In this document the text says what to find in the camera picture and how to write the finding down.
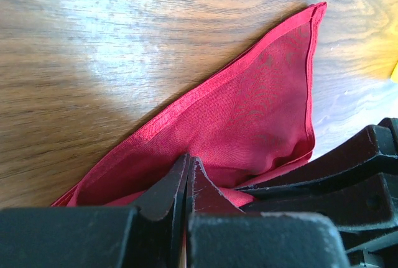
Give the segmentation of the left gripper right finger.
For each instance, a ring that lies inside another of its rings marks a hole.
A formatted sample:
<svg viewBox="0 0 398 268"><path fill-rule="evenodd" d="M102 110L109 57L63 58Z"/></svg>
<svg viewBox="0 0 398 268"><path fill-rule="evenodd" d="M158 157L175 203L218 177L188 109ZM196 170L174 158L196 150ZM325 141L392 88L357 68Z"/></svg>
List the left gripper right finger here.
<svg viewBox="0 0 398 268"><path fill-rule="evenodd" d="M341 236L318 213L245 213L190 160L188 267L349 267Z"/></svg>

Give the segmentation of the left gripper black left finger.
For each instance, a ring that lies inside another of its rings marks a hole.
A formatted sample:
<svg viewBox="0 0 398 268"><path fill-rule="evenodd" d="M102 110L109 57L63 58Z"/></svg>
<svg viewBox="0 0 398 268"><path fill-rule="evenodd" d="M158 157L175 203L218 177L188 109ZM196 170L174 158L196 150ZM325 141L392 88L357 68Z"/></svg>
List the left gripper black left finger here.
<svg viewBox="0 0 398 268"><path fill-rule="evenodd" d="M1 210L2 267L178 267L190 156L126 206Z"/></svg>

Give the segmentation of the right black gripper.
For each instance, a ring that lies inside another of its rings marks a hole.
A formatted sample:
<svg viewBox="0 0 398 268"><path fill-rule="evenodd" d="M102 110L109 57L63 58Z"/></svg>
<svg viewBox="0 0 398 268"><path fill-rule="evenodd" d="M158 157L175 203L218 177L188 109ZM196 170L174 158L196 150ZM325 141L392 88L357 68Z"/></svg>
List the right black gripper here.
<svg viewBox="0 0 398 268"><path fill-rule="evenodd" d="M241 209L247 213L308 212L327 216L340 229L351 267L397 267L396 118L364 127L340 146L289 173L238 190L293 189L340 190L268 198Z"/></svg>

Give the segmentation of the red cloth napkin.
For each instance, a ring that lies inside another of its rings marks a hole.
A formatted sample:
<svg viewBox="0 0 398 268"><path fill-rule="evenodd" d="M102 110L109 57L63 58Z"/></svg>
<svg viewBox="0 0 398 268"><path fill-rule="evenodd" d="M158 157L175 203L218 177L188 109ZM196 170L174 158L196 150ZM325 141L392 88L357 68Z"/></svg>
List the red cloth napkin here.
<svg viewBox="0 0 398 268"><path fill-rule="evenodd" d="M313 4L273 28L108 152L55 206L126 205L186 153L235 206L254 199L241 187L305 165L315 147L313 59L326 9Z"/></svg>

